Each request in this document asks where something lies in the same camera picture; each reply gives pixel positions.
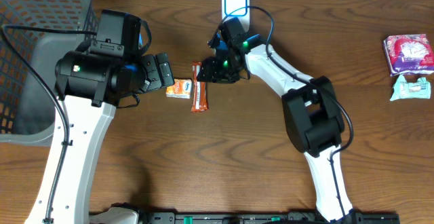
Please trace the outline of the orange tissue pack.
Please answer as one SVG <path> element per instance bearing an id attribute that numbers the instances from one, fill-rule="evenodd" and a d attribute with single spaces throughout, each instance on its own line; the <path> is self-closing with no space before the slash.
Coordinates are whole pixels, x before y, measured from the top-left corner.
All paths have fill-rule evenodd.
<path id="1" fill-rule="evenodd" d="M 191 79 L 175 79 L 174 84 L 166 88 L 165 95 L 169 98 L 189 99 L 192 86 Z"/>

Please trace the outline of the orange-brown snack bar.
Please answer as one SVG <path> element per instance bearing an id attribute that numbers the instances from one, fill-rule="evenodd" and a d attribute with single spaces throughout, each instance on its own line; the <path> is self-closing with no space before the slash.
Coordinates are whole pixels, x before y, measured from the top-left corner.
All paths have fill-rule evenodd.
<path id="1" fill-rule="evenodd" d="M 191 111 L 194 113 L 204 112 L 208 110 L 208 100 L 206 94 L 206 83 L 198 81 L 198 74 L 200 72 L 201 63 L 193 62 L 193 104 Z"/>

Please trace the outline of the red purple noodle packet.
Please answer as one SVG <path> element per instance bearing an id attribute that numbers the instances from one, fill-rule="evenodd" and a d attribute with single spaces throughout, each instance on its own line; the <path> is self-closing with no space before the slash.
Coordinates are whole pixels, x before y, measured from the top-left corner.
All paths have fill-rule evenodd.
<path id="1" fill-rule="evenodd" d="M 383 48 L 391 77 L 433 73 L 433 50 L 426 34 L 391 35 Z"/>

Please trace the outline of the teal snack packet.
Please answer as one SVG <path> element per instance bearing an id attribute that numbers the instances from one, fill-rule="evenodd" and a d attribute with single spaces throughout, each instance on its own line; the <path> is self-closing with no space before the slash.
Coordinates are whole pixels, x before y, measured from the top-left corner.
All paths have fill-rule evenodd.
<path id="1" fill-rule="evenodd" d="M 400 99 L 430 99 L 431 83 L 425 78 L 420 77 L 414 83 L 407 82 L 403 75 L 400 75 L 393 85 L 393 94 L 390 101 Z"/>

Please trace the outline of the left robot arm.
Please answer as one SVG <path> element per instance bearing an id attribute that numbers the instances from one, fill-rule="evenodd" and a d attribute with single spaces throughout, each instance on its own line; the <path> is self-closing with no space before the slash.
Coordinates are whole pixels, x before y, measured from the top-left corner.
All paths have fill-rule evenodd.
<path id="1" fill-rule="evenodd" d="M 106 131 L 122 98 L 174 84 L 167 54 L 144 48 L 70 51 L 55 67 L 54 135 L 27 223 L 138 223 L 140 213 L 111 207 L 90 216 L 90 193 Z"/>

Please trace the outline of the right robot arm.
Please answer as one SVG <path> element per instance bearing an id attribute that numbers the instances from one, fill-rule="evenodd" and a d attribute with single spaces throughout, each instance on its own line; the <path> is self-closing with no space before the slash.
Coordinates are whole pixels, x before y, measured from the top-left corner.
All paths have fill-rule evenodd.
<path id="1" fill-rule="evenodd" d="M 201 63 L 198 81 L 235 83 L 242 70 L 263 80 L 280 97 L 289 140 L 307 160 L 318 213 L 327 222 L 345 220 L 353 205 L 340 165 L 340 154 L 348 146 L 341 134 L 354 131 L 332 82 L 300 72 L 260 35 L 230 39 L 217 34 L 208 45 L 214 55 Z"/>

